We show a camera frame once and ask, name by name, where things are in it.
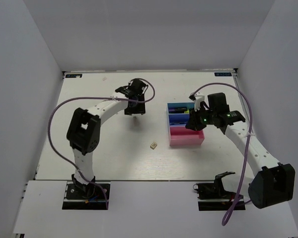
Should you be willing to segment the purple cap black highlighter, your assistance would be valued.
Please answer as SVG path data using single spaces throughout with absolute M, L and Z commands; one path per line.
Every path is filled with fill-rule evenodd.
M 173 114 L 181 114 L 187 111 L 187 107 L 176 107 L 176 108 L 169 108 L 168 109 L 169 113 Z

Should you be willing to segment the small beige eraser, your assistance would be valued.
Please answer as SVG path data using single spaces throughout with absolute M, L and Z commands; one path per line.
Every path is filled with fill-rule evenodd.
M 151 149 L 155 149 L 157 147 L 157 143 L 156 142 L 153 142 L 151 145 L 150 145 L 150 148 Z

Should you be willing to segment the blue clear pen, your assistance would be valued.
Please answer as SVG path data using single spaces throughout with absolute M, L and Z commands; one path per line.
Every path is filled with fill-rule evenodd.
M 187 121 L 170 122 L 170 125 L 186 125 Z

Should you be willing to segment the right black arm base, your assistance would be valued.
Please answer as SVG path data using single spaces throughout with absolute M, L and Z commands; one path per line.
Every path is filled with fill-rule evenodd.
M 198 195 L 199 211 L 226 211 L 234 202 L 240 176 L 235 172 L 224 172 L 213 181 L 193 185 Z

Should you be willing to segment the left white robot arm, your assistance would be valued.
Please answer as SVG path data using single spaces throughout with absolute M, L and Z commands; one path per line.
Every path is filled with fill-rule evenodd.
M 120 111 L 125 115 L 143 115 L 145 91 L 148 85 L 141 78 L 133 79 L 127 86 L 121 86 L 104 100 L 88 109 L 77 108 L 74 111 L 67 139 L 74 153 L 74 162 L 78 166 L 72 175 L 72 181 L 78 192 L 85 198 L 94 195 L 95 175 L 92 169 L 92 154 L 100 141 L 101 126 Z

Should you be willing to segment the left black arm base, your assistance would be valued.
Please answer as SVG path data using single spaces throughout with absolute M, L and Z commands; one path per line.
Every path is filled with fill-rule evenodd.
M 107 210 L 105 196 L 99 187 L 92 188 L 88 193 L 84 193 L 72 182 L 66 185 L 62 209 Z

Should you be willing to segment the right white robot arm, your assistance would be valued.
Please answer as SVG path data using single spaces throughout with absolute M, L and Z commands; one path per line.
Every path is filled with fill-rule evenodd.
M 201 200 L 229 199 L 237 190 L 241 196 L 249 197 L 259 209 L 292 200 L 295 183 L 295 169 L 291 164 L 282 164 L 272 156 L 255 135 L 247 129 L 248 124 L 239 111 L 231 111 L 224 93 L 205 96 L 196 93 L 189 97 L 194 107 L 189 110 L 186 129 L 202 131 L 213 125 L 230 139 L 242 155 L 247 155 L 254 178 L 224 172 L 215 176 L 213 183 L 200 183 L 195 190 Z

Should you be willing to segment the three-colour compartment box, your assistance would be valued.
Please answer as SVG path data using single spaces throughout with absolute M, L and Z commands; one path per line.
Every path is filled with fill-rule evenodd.
M 182 103 L 167 103 L 166 118 L 168 127 L 169 146 L 201 146 L 205 136 L 203 131 L 193 131 L 186 129 L 185 125 L 170 125 L 170 122 L 176 121 L 188 121 L 189 114 L 171 114 L 169 108 L 187 107 L 187 110 L 194 108 L 194 103 L 182 102 Z

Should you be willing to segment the right blue corner label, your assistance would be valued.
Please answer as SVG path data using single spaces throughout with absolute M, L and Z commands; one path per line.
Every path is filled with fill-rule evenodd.
M 231 72 L 215 72 L 215 77 L 232 77 Z

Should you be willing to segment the blue corner label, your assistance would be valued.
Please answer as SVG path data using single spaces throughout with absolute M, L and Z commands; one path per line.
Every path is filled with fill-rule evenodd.
M 65 78 L 82 78 L 82 74 L 66 74 Z
M 232 77 L 231 72 L 215 72 L 215 77 Z

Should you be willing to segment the left blue corner label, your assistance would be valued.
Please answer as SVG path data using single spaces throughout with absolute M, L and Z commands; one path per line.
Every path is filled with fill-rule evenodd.
M 82 78 L 82 74 L 66 74 L 65 78 Z

